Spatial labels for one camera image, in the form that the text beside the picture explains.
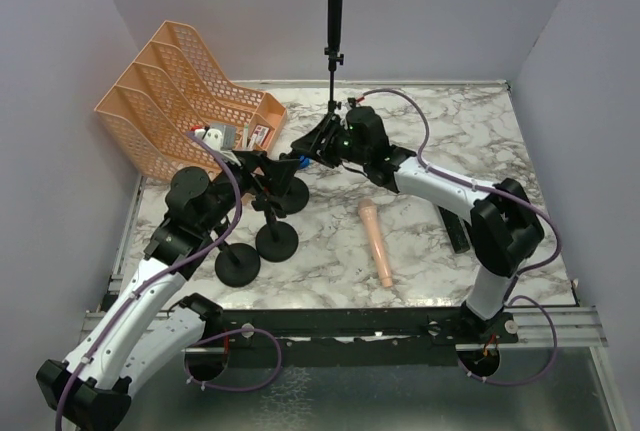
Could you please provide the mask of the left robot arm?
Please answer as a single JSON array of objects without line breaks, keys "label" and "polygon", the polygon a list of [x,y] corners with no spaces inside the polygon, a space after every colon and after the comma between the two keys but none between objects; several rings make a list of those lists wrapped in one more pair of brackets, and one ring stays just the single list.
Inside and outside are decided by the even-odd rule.
[{"label": "left robot arm", "polygon": [[47,360],[36,381],[56,413],[82,430],[114,430],[139,388],[173,355],[201,339],[224,341],[221,308],[195,294],[181,299],[167,325],[147,330],[158,312],[211,251],[230,287],[250,284],[265,260],[291,257],[298,238],[281,206],[299,167],[263,152],[212,154],[216,177],[200,167],[179,170],[165,196],[167,211],[129,284],[94,330],[63,360]]}]

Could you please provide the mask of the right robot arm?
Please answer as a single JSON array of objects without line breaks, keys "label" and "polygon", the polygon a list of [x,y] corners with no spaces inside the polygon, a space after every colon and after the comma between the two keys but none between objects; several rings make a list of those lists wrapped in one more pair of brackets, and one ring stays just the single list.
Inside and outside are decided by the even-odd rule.
[{"label": "right robot arm", "polygon": [[473,182],[421,163],[416,152],[389,141],[382,118],[368,106],[350,109],[344,119],[326,114],[291,143],[291,153],[330,168],[359,165],[373,184],[429,201],[465,221],[480,269],[463,307],[484,322],[501,312],[516,272],[544,237],[517,181]]}]

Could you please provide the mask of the black tripod mic stand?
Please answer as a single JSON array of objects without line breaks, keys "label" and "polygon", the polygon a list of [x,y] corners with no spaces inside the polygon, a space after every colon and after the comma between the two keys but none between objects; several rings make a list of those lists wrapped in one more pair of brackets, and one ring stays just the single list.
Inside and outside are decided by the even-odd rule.
[{"label": "black tripod mic stand", "polygon": [[[336,72],[337,66],[342,65],[344,62],[344,55],[340,53],[339,49],[340,49],[339,44],[329,44],[325,48],[325,55],[328,57],[328,70],[329,70],[330,76],[329,76],[329,100],[327,104],[327,113],[324,115],[322,120],[324,118],[338,118],[335,115],[335,111],[341,107],[341,105],[338,104],[337,101],[334,99],[335,72]],[[319,124],[311,131],[318,130]],[[279,158],[298,160],[299,158],[291,158],[289,156],[290,151],[288,153],[281,153]]]}]

